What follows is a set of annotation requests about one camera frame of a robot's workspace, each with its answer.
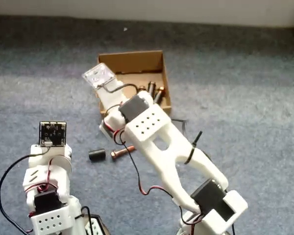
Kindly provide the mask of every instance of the black cylinder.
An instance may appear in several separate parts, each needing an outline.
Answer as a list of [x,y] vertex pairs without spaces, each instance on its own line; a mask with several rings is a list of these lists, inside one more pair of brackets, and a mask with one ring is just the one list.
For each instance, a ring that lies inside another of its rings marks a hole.
[[155,96],[155,90],[156,90],[156,83],[155,82],[149,82],[147,91],[151,95],[152,98],[154,98],[154,96]]
[[106,151],[104,148],[91,150],[88,152],[88,157],[92,162],[104,161],[106,159]]

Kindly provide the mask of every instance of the black zip tie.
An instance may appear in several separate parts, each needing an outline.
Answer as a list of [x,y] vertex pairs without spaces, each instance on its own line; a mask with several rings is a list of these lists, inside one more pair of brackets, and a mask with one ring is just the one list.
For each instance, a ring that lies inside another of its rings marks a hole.
[[194,151],[195,151],[195,148],[196,148],[196,145],[197,145],[197,142],[198,142],[198,140],[199,140],[201,134],[202,134],[202,131],[200,131],[200,132],[198,133],[198,135],[196,136],[194,142],[192,143],[192,150],[191,150],[191,152],[190,152],[190,155],[188,156],[188,159],[187,159],[186,162],[184,163],[185,165],[187,165],[187,164],[191,161],[192,156],[193,156]]

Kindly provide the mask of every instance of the screw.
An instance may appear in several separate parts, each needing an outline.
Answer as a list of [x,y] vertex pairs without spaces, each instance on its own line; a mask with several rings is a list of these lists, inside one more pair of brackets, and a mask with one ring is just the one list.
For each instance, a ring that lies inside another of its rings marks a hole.
[[[132,146],[132,145],[127,147],[127,149],[128,149],[129,152],[133,152],[134,150],[136,150],[136,148],[134,146]],[[119,151],[113,150],[111,152],[112,160],[115,160],[115,159],[125,155],[126,153],[128,153],[127,149],[124,148],[124,149],[121,149]]]

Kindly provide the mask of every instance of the black wire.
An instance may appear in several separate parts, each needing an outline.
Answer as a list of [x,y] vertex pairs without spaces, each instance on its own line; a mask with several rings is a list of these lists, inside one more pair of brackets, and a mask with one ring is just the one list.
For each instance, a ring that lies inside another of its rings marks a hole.
[[21,157],[20,159],[18,159],[17,161],[15,161],[11,166],[9,166],[9,168],[5,171],[5,173],[3,174],[3,176],[0,179],[0,212],[2,213],[2,215],[4,216],[4,218],[6,218],[7,221],[9,221],[14,227],[16,227],[22,234],[24,235],[29,235],[29,233],[27,233],[20,225],[18,225],[13,219],[11,219],[7,213],[5,212],[5,210],[3,209],[2,206],[2,201],[1,201],[1,187],[3,184],[4,179],[6,178],[7,174],[9,173],[9,171],[19,162],[21,162],[22,160],[26,159],[26,158],[30,158],[30,157],[36,157],[36,156],[40,156],[40,155],[44,155],[46,153],[48,153],[50,150],[50,148],[48,148],[48,150],[44,153],[40,153],[40,154],[29,154],[26,155],[24,157]]
[[104,117],[105,116],[107,116],[107,114],[108,114],[108,111],[110,110],[110,109],[112,109],[112,108],[114,108],[114,107],[117,107],[117,106],[120,106],[120,104],[115,104],[115,105],[112,105],[110,108],[108,108],[107,110],[106,110],[106,112],[104,113]]
[[88,213],[88,221],[89,221],[90,232],[92,233],[92,235],[94,235],[93,226],[92,226],[92,218],[91,218],[91,215],[90,215],[90,209],[89,209],[88,206],[83,206],[81,208],[81,211],[83,211],[84,209],[86,209],[87,213]]
[[232,224],[232,235],[235,235],[234,223]]
[[112,91],[108,90],[108,89],[106,88],[105,85],[100,85],[99,87],[104,88],[108,93],[114,93],[114,92],[116,92],[116,91],[118,91],[118,90],[121,90],[121,89],[124,88],[124,87],[135,87],[135,89],[136,89],[136,93],[139,92],[138,87],[137,87],[135,84],[132,84],[132,83],[125,83],[125,84],[123,84],[123,85],[121,85],[121,86],[115,88],[115,89],[112,90]]

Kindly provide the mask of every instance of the white plastic part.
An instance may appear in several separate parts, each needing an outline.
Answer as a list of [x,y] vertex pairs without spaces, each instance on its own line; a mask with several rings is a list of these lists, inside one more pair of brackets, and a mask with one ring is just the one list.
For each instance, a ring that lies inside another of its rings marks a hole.
[[[73,218],[76,218],[79,215],[81,215],[81,204],[76,197],[69,197],[69,205],[70,214]],[[74,226],[70,228],[68,231],[62,231],[62,235],[86,235],[84,218],[79,217],[75,219]]]
[[123,82],[117,80],[115,74],[104,63],[100,63],[85,72],[82,77],[96,90],[96,93],[106,110],[127,99],[123,94],[122,89],[113,93],[106,91],[106,89],[109,91],[114,90],[123,85]]
[[81,204],[70,196],[67,206],[31,217],[35,235],[49,235],[62,232],[62,235],[86,235]]
[[[225,221],[216,210],[211,210],[200,223],[195,225],[194,235],[221,235],[236,221],[236,219],[248,208],[247,202],[235,190],[231,190],[223,198],[226,204],[234,211],[227,221]],[[183,215],[184,220],[188,220],[194,214],[190,211]],[[180,220],[181,231],[189,234],[191,226]]]
[[69,206],[30,218],[36,235],[48,235],[73,227],[74,217]]
[[[41,154],[47,152],[47,147],[40,147],[34,144],[30,147],[31,154]],[[72,170],[71,156],[72,149],[66,144],[65,147],[51,147],[50,150],[41,156],[30,157],[28,159],[28,167],[36,167],[38,165],[48,165],[49,161],[52,160],[52,165],[58,165],[66,170],[67,174],[70,175]]]
[[[49,182],[58,186],[57,193],[62,203],[68,202],[70,195],[70,180],[65,169],[57,166],[50,166]],[[31,185],[45,183],[47,181],[48,165],[38,165],[26,170],[23,188],[26,190]],[[37,188],[32,188],[27,193],[26,203],[31,212],[35,211],[34,197],[38,193]]]
[[[133,145],[154,165],[174,202],[192,212],[200,213],[199,205],[182,187],[175,168],[176,162],[187,161],[192,145],[160,106],[153,104],[138,115],[125,126],[125,133]],[[166,150],[160,150],[153,142],[157,136],[168,144]],[[200,170],[205,177],[215,179],[223,189],[228,187],[227,178],[201,150],[194,150],[189,164]]]
[[[103,232],[102,232],[102,230],[100,228],[98,220],[96,218],[92,218],[91,222],[92,222],[91,225],[92,225],[92,228],[93,228],[94,235],[103,235]],[[86,224],[85,229],[86,229],[88,235],[92,234],[91,228],[89,226],[89,222]]]

